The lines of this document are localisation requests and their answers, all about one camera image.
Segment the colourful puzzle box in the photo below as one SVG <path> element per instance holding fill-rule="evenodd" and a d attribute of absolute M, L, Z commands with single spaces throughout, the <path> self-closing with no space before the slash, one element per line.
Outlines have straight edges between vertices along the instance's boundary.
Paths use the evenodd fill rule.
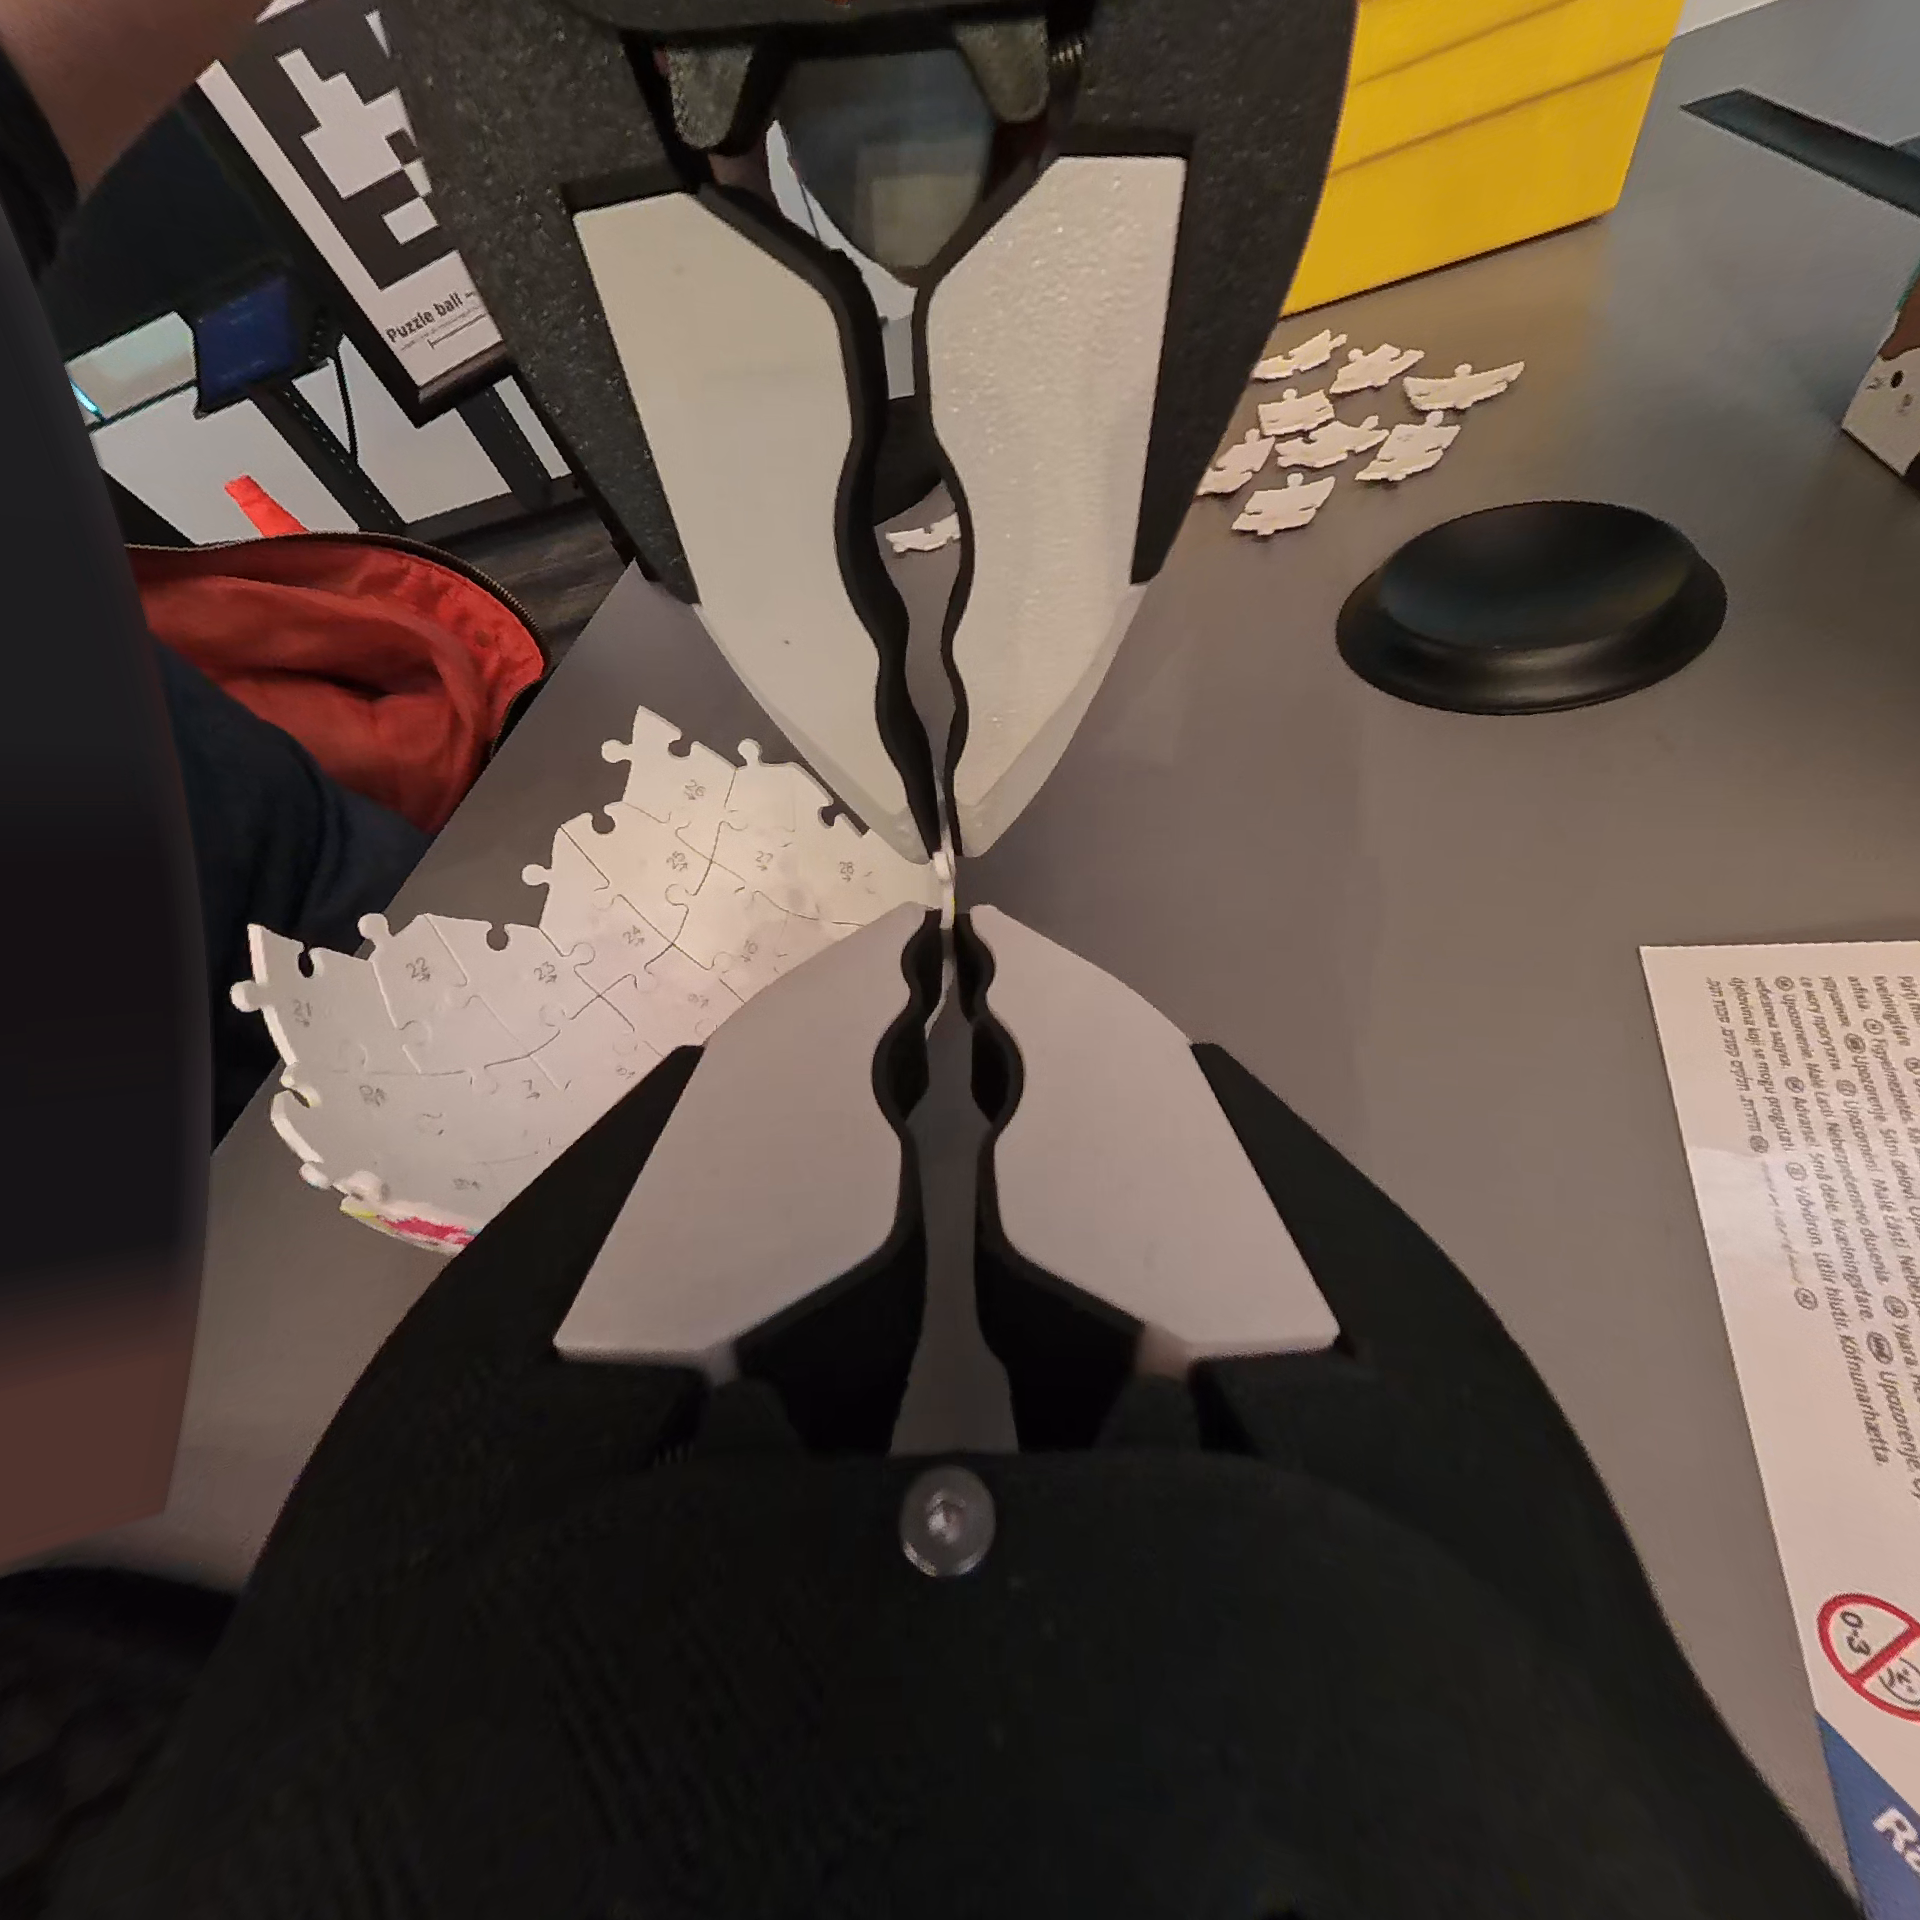
<path fill-rule="evenodd" d="M 1918 489 L 1918 275 L 1844 412 L 1844 433 Z"/>

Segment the white instruction leaflet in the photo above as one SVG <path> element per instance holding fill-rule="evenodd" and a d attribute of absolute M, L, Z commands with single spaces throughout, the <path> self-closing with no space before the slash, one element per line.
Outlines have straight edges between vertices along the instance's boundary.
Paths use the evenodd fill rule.
<path fill-rule="evenodd" d="M 1642 947 L 1860 1909 L 1918 1914 L 1918 945 Z"/>

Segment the framed black white tag sign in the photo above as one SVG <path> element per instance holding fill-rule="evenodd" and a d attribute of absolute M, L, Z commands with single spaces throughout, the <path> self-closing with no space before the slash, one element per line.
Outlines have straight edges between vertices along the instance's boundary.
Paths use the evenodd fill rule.
<path fill-rule="evenodd" d="M 187 113 L 338 333 L 334 520 L 430 538 L 581 499 L 433 204 L 379 4 L 260 4 Z"/>

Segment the half built puzzle ball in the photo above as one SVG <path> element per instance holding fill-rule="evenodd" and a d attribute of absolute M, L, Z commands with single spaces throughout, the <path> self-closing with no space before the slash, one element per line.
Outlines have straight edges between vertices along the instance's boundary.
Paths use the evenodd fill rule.
<path fill-rule="evenodd" d="M 802 959 L 927 906 L 928 863 L 824 816 L 795 761 L 722 755 L 639 706 L 625 781 L 520 877 L 535 925 L 359 921 L 367 952 L 250 925 L 231 1005 L 281 1061 L 269 1119 L 359 1222 L 458 1251 L 584 1128 Z"/>

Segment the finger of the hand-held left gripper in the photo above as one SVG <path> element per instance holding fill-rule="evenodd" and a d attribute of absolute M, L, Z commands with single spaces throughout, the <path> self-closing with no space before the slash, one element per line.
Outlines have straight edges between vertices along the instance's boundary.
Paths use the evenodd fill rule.
<path fill-rule="evenodd" d="M 714 184 L 574 227 L 706 634 L 831 793 L 928 863 L 939 797 L 877 542 L 889 392 L 859 275 Z"/>
<path fill-rule="evenodd" d="M 948 632 L 960 854 L 989 850 L 1088 713 L 1134 542 L 1183 157 L 1060 157 L 923 300 L 923 395 L 966 529 Z"/>

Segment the small blue screen device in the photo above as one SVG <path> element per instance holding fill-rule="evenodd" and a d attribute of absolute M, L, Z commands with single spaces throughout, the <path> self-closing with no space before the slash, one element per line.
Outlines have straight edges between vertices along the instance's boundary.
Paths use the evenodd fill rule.
<path fill-rule="evenodd" d="M 209 418 L 256 389 L 308 369 L 313 311 L 292 275 L 260 275 L 187 318 L 197 414 Z"/>

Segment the person's dark blue shirt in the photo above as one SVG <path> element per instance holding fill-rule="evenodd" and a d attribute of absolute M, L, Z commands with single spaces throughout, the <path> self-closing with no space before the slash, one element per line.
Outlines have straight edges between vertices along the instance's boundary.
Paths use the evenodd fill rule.
<path fill-rule="evenodd" d="M 250 925 L 345 951 L 429 849 L 390 808 L 332 779 L 308 749 L 157 643 L 198 869 L 210 1043 L 210 1138 L 222 1139 L 279 1055 L 231 1005 Z"/>

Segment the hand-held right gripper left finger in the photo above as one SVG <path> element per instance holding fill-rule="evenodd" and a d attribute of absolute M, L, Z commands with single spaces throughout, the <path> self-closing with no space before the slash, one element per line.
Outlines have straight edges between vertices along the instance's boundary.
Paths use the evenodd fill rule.
<path fill-rule="evenodd" d="M 810 1449 L 887 1449 L 923 1322 L 908 1117 L 942 920 L 900 906 L 765 985 L 702 1049 L 556 1350 L 769 1387 Z"/>

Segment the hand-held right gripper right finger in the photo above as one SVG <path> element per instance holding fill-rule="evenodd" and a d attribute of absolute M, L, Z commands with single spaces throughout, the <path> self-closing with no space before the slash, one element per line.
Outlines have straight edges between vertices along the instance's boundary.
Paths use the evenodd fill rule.
<path fill-rule="evenodd" d="M 973 1309 L 1021 1449 L 1088 1449 L 1138 1376 L 1336 1346 L 1203 1075 L 1138 991 L 994 906 L 952 927 L 986 1133 Z"/>

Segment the person's left forearm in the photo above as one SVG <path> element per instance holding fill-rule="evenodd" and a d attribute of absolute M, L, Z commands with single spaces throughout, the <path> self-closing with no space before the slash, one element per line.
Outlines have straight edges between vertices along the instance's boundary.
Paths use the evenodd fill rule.
<path fill-rule="evenodd" d="M 125 149 L 271 11 L 264 3 L 4 3 L 4 51 L 76 188 Z"/>

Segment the pile of white puzzle pieces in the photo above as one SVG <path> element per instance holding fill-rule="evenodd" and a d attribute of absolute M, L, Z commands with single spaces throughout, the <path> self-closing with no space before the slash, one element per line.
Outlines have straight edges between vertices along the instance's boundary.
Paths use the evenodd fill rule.
<path fill-rule="evenodd" d="M 1196 499 L 1234 499 L 1234 534 L 1303 530 L 1342 474 L 1387 489 L 1437 467 L 1461 414 L 1523 375 L 1521 361 L 1422 375 L 1422 361 L 1422 348 L 1351 348 L 1330 330 L 1263 358 L 1254 381 L 1280 393 L 1261 399 L 1254 425 L 1216 456 Z"/>

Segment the black round ball stand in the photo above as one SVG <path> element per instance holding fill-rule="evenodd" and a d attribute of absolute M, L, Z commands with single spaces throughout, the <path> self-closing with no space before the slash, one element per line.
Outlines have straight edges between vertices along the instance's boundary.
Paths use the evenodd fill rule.
<path fill-rule="evenodd" d="M 1720 632 L 1720 573 L 1666 520 L 1519 499 L 1396 548 L 1342 604 L 1336 655 L 1405 703 L 1536 716 L 1669 681 Z"/>

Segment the black jacket with orange lining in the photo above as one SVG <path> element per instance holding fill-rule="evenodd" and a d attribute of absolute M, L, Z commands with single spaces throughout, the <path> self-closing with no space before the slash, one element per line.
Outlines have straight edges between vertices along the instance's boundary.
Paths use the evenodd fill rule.
<path fill-rule="evenodd" d="M 415 540 L 292 534 L 128 560 L 151 632 L 349 791 L 435 835 L 550 670 L 538 624 Z"/>

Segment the yellow plastic bin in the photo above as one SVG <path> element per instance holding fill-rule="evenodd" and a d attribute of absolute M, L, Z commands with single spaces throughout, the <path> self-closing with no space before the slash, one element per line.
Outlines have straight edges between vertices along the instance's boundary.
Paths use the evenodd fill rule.
<path fill-rule="evenodd" d="M 1284 313 L 1606 215 L 1677 3 L 1359 3 Z"/>

